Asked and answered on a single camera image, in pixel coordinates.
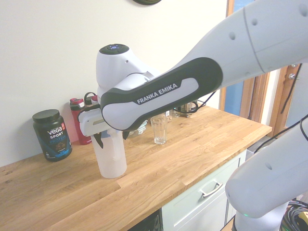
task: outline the clear glass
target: clear glass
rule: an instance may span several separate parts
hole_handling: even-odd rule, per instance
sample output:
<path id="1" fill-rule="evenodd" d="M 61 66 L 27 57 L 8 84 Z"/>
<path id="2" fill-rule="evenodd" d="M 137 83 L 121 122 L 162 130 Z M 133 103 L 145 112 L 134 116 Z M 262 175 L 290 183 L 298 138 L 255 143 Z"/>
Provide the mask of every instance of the clear glass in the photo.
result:
<path id="1" fill-rule="evenodd" d="M 177 117 L 180 116 L 180 113 L 179 113 L 179 112 L 177 112 L 177 111 L 175 111 L 175 110 L 170 110 L 170 111 L 171 111 L 171 116 L 172 116 L 173 118 L 177 118 Z"/>
<path id="2" fill-rule="evenodd" d="M 165 115 L 157 115 L 151 118 L 151 125 L 154 132 L 154 142 L 156 144 L 164 144 L 167 141 L 167 117 Z"/>

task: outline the wooden countertop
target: wooden countertop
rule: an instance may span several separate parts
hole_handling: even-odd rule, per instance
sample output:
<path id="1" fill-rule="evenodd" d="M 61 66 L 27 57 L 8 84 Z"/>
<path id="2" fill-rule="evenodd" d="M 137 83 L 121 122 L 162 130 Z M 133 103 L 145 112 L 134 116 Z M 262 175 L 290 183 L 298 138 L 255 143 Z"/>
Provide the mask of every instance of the wooden countertop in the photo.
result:
<path id="1" fill-rule="evenodd" d="M 1 231 L 126 231 L 215 171 L 271 128 L 204 107 L 168 124 L 167 143 L 153 132 L 125 141 L 128 168 L 99 172 L 92 145 L 73 144 L 56 163 L 43 154 L 0 168 Z"/>

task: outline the vega sport container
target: vega sport container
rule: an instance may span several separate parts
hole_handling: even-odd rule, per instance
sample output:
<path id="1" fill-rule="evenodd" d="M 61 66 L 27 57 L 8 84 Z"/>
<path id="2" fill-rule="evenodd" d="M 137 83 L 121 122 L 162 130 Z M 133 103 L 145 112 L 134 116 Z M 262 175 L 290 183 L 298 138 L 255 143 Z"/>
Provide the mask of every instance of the vega sport container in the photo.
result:
<path id="1" fill-rule="evenodd" d="M 44 156 L 50 161 L 59 161 L 72 152 L 63 117 L 56 109 L 38 112 L 32 116 L 33 128 Z"/>

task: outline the white plastic cup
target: white plastic cup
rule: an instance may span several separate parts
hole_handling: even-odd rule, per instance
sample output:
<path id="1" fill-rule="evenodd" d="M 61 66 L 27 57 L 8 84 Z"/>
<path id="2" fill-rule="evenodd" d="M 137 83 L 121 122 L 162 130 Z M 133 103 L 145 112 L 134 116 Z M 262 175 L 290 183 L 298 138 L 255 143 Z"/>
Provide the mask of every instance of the white plastic cup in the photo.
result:
<path id="1" fill-rule="evenodd" d="M 164 144 L 167 142 L 168 119 L 164 115 L 157 115 L 151 118 L 151 125 L 154 132 L 154 142 Z"/>
<path id="2" fill-rule="evenodd" d="M 121 176 L 127 169 L 122 132 L 113 128 L 102 132 L 103 148 L 91 136 L 101 175 L 112 179 Z"/>

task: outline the wall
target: wall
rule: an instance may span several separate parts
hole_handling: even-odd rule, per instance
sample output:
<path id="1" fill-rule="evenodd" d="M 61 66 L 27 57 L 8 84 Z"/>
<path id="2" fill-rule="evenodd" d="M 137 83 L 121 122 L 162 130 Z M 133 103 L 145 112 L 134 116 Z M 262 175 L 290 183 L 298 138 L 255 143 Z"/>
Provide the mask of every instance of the wall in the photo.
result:
<path id="1" fill-rule="evenodd" d="M 308 64 L 302 64 L 293 89 L 286 126 L 290 127 L 308 113 Z"/>
<path id="2" fill-rule="evenodd" d="M 41 153 L 32 115 L 56 108 L 77 139 L 68 101 L 96 91 L 98 50 L 123 43 L 161 72 L 225 18 L 227 0 L 0 1 L 0 166 Z M 219 94 L 208 105 L 218 107 Z"/>
<path id="3" fill-rule="evenodd" d="M 280 74 L 280 69 L 272 71 L 269 74 L 269 84 L 268 84 L 268 89 L 266 91 L 261 124 L 265 125 L 270 124 L 270 117 L 273 110 L 279 74 Z"/>

